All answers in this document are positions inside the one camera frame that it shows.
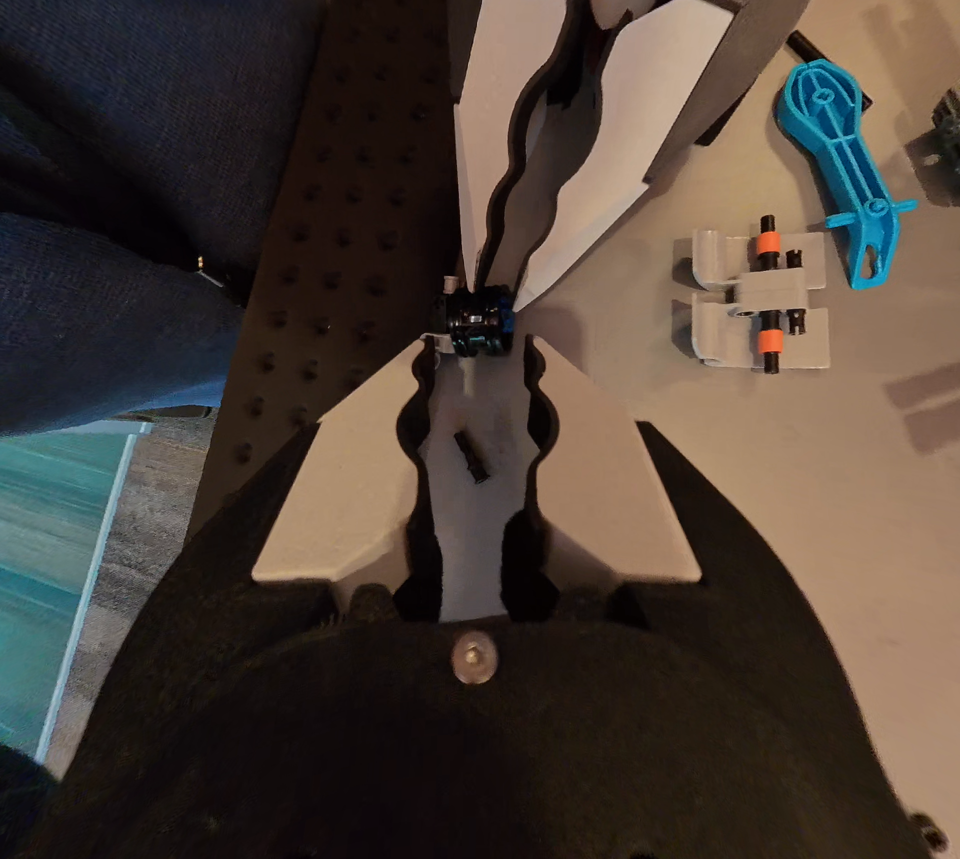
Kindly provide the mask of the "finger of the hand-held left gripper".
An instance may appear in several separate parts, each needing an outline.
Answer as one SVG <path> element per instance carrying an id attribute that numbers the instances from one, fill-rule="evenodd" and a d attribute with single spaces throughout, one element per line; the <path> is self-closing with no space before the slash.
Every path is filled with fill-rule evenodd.
<path id="1" fill-rule="evenodd" d="M 506 206 L 546 121 L 569 0 L 481 0 L 453 105 L 465 287 L 479 292 L 502 244 Z"/>
<path id="2" fill-rule="evenodd" d="M 599 80 L 599 125 L 582 166 L 560 188 L 554 222 L 532 253 L 513 307 L 550 290 L 642 197 L 646 175 L 736 14 L 672 0 L 625 25 Z"/>

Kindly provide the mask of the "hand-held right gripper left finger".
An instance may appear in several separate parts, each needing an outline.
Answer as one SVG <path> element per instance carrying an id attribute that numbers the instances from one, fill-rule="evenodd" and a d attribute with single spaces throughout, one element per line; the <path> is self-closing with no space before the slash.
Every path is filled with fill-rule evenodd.
<path id="1" fill-rule="evenodd" d="M 406 407 L 426 406 L 436 347 L 417 338 L 318 421 L 317 432 L 251 570 L 259 586 L 309 581 L 333 594 L 396 593 L 413 567 L 407 528 L 420 492 Z"/>

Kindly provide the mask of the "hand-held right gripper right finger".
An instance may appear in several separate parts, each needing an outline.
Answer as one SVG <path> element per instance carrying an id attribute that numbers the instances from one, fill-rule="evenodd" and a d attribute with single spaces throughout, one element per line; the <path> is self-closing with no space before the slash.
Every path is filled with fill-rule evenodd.
<path id="1" fill-rule="evenodd" d="M 639 423 L 544 338 L 528 335 L 527 430 L 537 449 L 524 513 L 559 591 L 695 584 L 702 569 Z"/>

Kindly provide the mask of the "black toy wheel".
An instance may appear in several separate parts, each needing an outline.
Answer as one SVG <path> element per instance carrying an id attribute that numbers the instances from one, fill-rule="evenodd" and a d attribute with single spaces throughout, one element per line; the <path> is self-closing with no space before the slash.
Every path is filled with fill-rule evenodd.
<path id="1" fill-rule="evenodd" d="M 514 295 L 505 285 L 460 287 L 433 303 L 429 332 L 460 358 L 508 355 L 515 338 Z"/>

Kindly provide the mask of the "short black cross axle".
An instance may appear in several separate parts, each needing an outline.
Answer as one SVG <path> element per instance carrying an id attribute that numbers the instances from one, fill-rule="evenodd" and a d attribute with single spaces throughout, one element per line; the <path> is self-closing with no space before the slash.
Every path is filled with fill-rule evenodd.
<path id="1" fill-rule="evenodd" d="M 798 65 L 788 75 L 777 100 L 777 121 L 786 124 L 807 112 L 815 112 L 824 105 L 838 101 L 839 111 L 852 110 L 858 99 L 861 112 L 873 106 L 873 100 L 859 87 L 845 70 L 837 67 L 809 37 L 798 29 L 785 42 L 798 59 Z"/>

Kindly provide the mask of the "black push pin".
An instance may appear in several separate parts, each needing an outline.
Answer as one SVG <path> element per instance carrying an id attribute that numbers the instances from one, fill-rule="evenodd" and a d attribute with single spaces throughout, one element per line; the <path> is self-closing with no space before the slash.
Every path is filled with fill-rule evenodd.
<path id="1" fill-rule="evenodd" d="M 464 459 L 466 469 L 475 485 L 482 485 L 489 481 L 490 472 L 485 459 L 481 456 L 474 439 L 467 430 L 458 430 L 453 439 Z"/>

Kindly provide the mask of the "blue plastic tool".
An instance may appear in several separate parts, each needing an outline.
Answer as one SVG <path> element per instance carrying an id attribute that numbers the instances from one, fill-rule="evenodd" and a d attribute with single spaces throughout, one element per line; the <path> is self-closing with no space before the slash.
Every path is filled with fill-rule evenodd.
<path id="1" fill-rule="evenodd" d="M 916 199 L 895 199 L 862 133 L 863 92 L 854 76 L 827 59 L 798 64 L 787 76 L 775 121 L 808 158 L 831 210 L 824 228 L 839 232 L 846 281 L 875 289 L 890 276 L 902 216 Z"/>

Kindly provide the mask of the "black perforated panel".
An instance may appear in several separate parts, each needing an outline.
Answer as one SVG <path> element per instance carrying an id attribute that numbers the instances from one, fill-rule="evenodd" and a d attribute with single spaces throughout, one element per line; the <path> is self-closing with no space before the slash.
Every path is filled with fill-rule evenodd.
<path id="1" fill-rule="evenodd" d="M 426 332 L 460 255 L 447 0 L 330 0 L 192 539 Z"/>

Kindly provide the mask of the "white block with orange pins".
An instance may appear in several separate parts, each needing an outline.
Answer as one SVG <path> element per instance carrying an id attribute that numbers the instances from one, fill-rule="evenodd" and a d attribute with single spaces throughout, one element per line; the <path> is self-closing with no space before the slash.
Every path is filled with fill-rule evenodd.
<path id="1" fill-rule="evenodd" d="M 674 241 L 674 271 L 692 289 L 689 349 L 714 369 L 776 375 L 832 364 L 822 232 L 781 232 L 773 216 L 752 236 L 696 229 Z"/>

